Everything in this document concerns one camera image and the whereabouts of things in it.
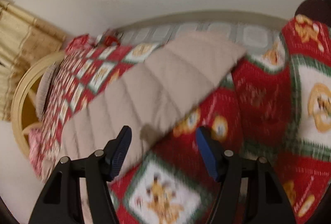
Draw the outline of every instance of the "metal rivet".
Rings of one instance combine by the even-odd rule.
[[[260,162],[260,163],[267,163],[268,160],[267,160],[265,157],[260,157],[260,158],[259,158],[259,162]]]
[[[100,157],[104,154],[102,149],[98,149],[97,151],[94,152],[94,156]]]
[[[64,164],[69,161],[69,157],[65,156],[60,159],[60,163]]]
[[[232,150],[226,150],[224,151],[224,155],[227,157],[232,157],[233,156],[233,151]]]

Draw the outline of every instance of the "bed frame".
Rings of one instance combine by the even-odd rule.
[[[64,59],[64,51],[49,54],[36,62],[22,77],[14,94],[11,121],[16,143],[23,155],[28,158],[29,130],[40,126],[35,113],[36,92],[40,79],[46,69],[55,62],[61,62]]]

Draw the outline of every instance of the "quilted beige blanket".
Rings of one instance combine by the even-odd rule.
[[[57,161],[103,149],[128,125],[132,142],[119,176],[123,175],[214,90],[244,54],[243,47],[220,34],[180,36],[109,84],[67,121]]]

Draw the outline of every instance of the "patchwork quilt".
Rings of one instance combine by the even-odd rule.
[[[206,222],[219,185],[198,151],[200,125],[210,126],[225,149],[267,157],[297,223],[305,223],[331,179],[330,38],[326,25],[298,15],[265,54],[242,59],[141,164],[109,185],[120,223]],[[45,113],[39,163],[56,159],[63,125],[73,114],[160,46],[74,50],[62,63]],[[244,196],[245,182],[240,201]],[[242,213],[239,203],[236,223]]]

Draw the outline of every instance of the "pillow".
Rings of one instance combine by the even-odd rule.
[[[49,99],[49,87],[53,84],[60,68],[60,62],[56,62],[48,67],[43,74],[36,94],[36,115],[39,121],[42,120],[44,111],[47,108]]]

